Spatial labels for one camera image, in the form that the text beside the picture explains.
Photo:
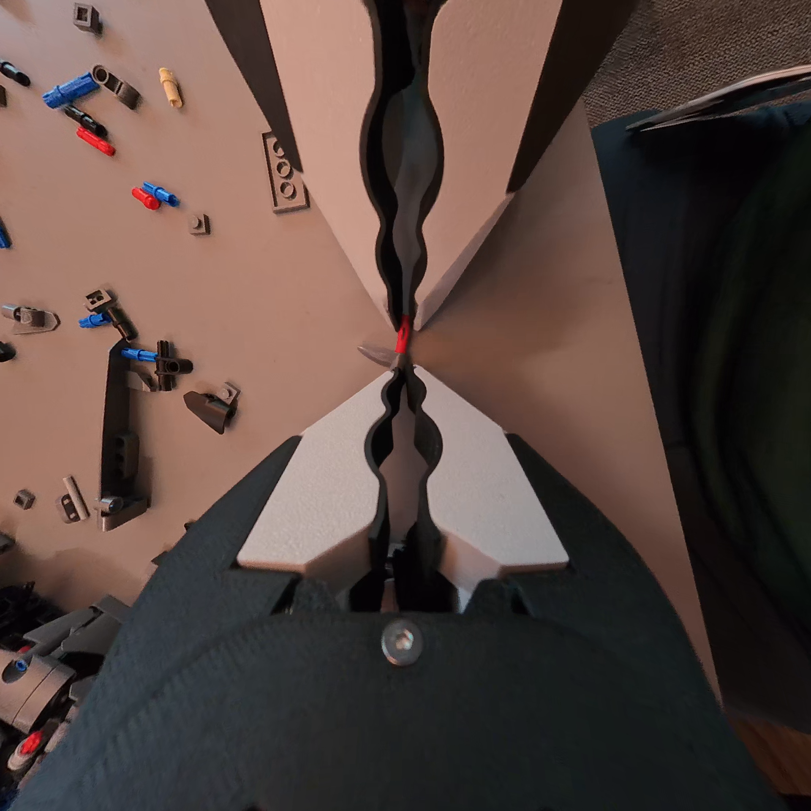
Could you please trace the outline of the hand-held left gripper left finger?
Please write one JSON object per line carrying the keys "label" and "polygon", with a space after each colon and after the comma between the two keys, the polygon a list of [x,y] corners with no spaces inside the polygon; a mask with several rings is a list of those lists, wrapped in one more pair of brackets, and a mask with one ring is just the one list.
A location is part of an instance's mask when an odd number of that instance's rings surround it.
{"label": "hand-held left gripper left finger", "polygon": [[352,611],[380,611],[390,577],[381,465],[393,450],[404,383],[402,371],[385,371],[296,437],[238,553],[241,569],[317,580]]}

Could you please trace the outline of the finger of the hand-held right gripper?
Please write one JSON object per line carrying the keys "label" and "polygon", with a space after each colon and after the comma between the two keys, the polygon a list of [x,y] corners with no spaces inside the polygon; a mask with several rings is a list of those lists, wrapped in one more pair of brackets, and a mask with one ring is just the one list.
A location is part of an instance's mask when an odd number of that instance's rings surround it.
{"label": "finger of the hand-held right gripper", "polygon": [[427,92],[442,177],[422,226],[414,328],[439,310],[513,197],[509,179],[561,1],[450,1],[431,26]]}
{"label": "finger of the hand-held right gripper", "polygon": [[302,179],[384,317],[399,317],[384,116],[404,86],[399,2],[260,3]]}

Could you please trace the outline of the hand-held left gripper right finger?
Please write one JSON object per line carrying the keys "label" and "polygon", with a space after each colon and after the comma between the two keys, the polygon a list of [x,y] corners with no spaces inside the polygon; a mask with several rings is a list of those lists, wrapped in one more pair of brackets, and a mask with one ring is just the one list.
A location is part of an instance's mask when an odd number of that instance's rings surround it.
{"label": "hand-held left gripper right finger", "polygon": [[405,609],[451,612],[454,593],[565,568],[559,534],[502,427],[423,367],[406,373],[427,466],[405,545]]}

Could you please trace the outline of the grey pointed lego fin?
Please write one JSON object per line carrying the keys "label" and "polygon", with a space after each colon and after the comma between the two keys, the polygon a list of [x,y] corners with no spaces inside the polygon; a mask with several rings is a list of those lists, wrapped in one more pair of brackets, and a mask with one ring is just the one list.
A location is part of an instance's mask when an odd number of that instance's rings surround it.
{"label": "grey pointed lego fin", "polygon": [[389,370],[404,368],[407,359],[405,353],[367,342],[358,345],[357,349],[363,357]]}

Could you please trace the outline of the lego car model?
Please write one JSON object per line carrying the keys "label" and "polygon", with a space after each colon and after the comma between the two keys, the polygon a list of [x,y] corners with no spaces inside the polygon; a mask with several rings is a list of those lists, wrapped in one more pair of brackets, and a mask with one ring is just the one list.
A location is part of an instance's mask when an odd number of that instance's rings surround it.
{"label": "lego car model", "polygon": [[36,562],[2,533],[2,809],[70,729],[159,561],[128,572],[79,549]]}

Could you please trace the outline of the dark grey holed lego plate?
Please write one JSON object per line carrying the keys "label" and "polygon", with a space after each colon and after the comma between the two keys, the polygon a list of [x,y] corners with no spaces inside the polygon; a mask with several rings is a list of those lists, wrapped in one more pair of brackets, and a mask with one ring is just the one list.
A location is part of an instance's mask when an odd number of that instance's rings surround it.
{"label": "dark grey holed lego plate", "polygon": [[309,194],[302,176],[293,168],[278,138],[268,131],[262,134],[262,140],[274,213],[309,209]]}

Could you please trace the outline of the dark grey lego fin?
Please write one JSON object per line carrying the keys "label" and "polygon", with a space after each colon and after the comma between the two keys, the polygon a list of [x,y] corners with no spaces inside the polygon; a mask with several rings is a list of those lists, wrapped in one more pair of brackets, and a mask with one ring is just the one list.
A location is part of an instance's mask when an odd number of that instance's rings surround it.
{"label": "dark grey lego fin", "polygon": [[237,414],[241,393],[235,384],[225,382],[217,392],[185,392],[183,402],[202,423],[224,435]]}

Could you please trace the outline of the black lego connector blue pin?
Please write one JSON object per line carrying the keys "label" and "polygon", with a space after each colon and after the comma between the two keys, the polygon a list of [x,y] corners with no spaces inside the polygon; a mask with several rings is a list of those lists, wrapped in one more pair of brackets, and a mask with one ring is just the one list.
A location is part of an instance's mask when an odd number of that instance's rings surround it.
{"label": "black lego connector blue pin", "polygon": [[132,347],[122,348],[119,354],[128,361],[147,362],[155,367],[155,373],[144,370],[130,370],[128,383],[136,390],[146,392],[171,392],[178,376],[185,376],[194,370],[191,360],[178,358],[174,346],[168,340],[157,341],[157,350],[149,351]]}

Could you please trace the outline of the long dark grey lego beam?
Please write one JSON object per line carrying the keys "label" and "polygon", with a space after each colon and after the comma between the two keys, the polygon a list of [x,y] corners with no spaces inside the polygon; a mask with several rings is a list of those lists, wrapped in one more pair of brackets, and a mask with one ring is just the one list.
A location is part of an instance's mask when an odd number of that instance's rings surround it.
{"label": "long dark grey lego beam", "polygon": [[131,427],[131,360],[122,354],[128,348],[128,341],[119,339],[109,349],[107,359],[99,486],[93,504],[101,532],[111,532],[151,507],[150,495],[140,492],[137,484],[140,447],[139,436]]}

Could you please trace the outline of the white lego bar piece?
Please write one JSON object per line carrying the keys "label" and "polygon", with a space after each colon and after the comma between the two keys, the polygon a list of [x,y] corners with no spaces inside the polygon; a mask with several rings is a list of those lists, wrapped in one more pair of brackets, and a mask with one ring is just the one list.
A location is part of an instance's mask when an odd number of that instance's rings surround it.
{"label": "white lego bar piece", "polygon": [[63,478],[64,492],[56,499],[57,513],[66,524],[85,522],[90,513],[75,478],[68,475]]}

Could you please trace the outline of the scattered small lego pieces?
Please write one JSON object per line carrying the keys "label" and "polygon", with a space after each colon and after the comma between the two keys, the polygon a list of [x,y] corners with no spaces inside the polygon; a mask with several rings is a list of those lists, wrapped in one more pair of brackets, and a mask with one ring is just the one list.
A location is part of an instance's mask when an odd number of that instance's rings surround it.
{"label": "scattered small lego pieces", "polygon": [[[98,10],[92,4],[75,3],[73,21],[77,27],[86,32],[94,35],[101,33],[102,25]],[[6,76],[24,87],[29,87],[31,84],[28,75],[7,60],[2,60],[2,76]],[[170,107],[172,109],[181,109],[183,98],[174,73],[166,67],[161,67],[158,76]],[[66,83],[56,85],[44,93],[42,99],[49,109],[61,110],[77,124],[76,135],[83,142],[108,157],[114,157],[116,150],[109,141],[107,128],[92,116],[77,108],[75,104],[77,100],[96,92],[102,87],[110,90],[128,109],[135,110],[137,108],[141,98],[140,93],[131,84],[119,79],[100,64]],[[140,187],[134,188],[131,194],[145,208],[151,211],[158,210],[162,205],[172,208],[180,206],[177,195],[167,188],[150,182],[144,182]],[[209,231],[206,217],[197,217],[192,221],[191,232],[193,234],[209,234]],[[11,248],[11,237],[3,222],[1,245],[3,250]],[[121,337],[128,342],[132,342],[137,338],[137,330],[131,321],[117,305],[117,300],[105,290],[89,294],[86,309],[91,315],[79,321],[81,328],[96,329],[106,324],[112,324]]]}

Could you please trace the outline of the grey lego wing piece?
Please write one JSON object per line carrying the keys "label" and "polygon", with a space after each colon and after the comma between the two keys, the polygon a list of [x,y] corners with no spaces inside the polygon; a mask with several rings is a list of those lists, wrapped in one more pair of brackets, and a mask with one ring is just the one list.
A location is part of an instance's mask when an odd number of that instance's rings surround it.
{"label": "grey lego wing piece", "polygon": [[1,315],[13,323],[12,334],[16,336],[51,332],[60,325],[56,313],[23,305],[4,303]]}

